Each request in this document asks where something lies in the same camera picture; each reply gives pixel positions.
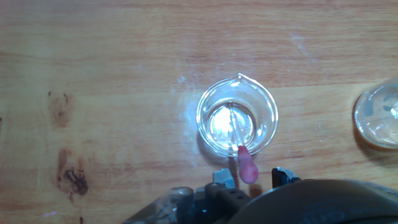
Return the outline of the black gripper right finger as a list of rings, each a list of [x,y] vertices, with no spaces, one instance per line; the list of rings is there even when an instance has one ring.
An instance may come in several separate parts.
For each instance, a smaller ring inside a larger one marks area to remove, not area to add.
[[[283,185],[288,185],[297,181],[301,181],[292,170],[288,170],[281,167],[273,168],[271,171],[272,174],[272,188],[278,188]]]

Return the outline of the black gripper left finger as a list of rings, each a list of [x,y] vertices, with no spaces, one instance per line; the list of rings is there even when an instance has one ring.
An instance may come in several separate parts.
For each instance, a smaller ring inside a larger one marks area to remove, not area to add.
[[[252,198],[236,188],[229,169],[213,173],[213,182],[197,188],[195,215],[198,218],[229,218],[245,207]]]

